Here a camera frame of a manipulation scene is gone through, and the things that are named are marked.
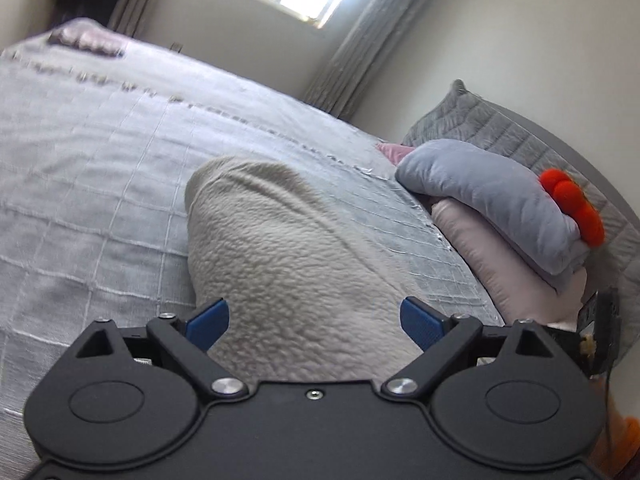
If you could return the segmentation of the right grey curtain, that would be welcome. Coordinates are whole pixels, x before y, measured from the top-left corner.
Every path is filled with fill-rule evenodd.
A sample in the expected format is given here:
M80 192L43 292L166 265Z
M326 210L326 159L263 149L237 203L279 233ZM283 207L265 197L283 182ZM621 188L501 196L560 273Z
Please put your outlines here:
M427 0L370 0L304 94L303 101L348 122Z

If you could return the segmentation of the grey checked bedspread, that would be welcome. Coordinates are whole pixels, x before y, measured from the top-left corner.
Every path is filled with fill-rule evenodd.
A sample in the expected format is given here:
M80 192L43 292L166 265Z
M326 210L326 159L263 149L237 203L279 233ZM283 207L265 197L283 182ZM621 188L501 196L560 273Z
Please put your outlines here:
M1 55L3 478L35 465L23 405L88 323L141 326L193 308L184 188L221 155L291 166L414 279L416 296L501 323L374 136L144 42L104 58L37 36Z

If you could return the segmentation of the red pompom toy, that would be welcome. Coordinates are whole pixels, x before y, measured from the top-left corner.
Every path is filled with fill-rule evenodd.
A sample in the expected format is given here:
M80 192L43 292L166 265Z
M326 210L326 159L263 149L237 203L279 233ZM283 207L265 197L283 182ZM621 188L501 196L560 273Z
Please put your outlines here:
M586 245L597 248L604 244L605 228L600 214L566 172L550 168L544 170L538 180L562 213L575 221L580 238Z

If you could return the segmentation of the blue-grey pillow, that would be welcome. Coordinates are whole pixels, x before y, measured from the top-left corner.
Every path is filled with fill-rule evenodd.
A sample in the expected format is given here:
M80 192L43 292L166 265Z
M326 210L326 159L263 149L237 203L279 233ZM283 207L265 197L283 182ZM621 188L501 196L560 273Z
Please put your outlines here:
M582 266L589 248L532 170L458 140L428 141L402 159L396 180L408 191L454 198L490 222L549 275Z

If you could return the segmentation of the pink pillow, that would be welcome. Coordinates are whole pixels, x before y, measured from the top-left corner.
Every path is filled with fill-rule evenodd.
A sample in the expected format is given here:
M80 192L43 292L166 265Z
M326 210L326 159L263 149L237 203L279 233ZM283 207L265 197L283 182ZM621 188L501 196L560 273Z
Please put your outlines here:
M570 274L567 288L557 292L476 211L452 198L432 206L432 218L488 291L504 322L531 318L541 325L574 330L587 271Z

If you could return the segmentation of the cream fleece zip jacket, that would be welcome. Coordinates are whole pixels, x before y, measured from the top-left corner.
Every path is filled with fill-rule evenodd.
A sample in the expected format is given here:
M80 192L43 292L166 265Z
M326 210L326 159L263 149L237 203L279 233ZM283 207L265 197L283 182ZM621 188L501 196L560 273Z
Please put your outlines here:
M195 300L230 311L209 354L236 377L382 382L418 356L399 322L416 282L290 167L214 158L184 206Z

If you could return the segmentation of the grey quilted headboard cushion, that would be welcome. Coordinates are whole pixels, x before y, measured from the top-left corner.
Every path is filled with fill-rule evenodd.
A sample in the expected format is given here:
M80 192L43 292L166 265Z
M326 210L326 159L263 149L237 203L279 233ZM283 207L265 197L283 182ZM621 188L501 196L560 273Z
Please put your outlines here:
M446 96L421 117L401 143L454 139L519 162L541 174L549 168L567 172L596 207L604 223L605 243L587 259L586 294L614 286L620 293L622 346L639 341L639 217L611 182L564 141L529 119L451 84Z

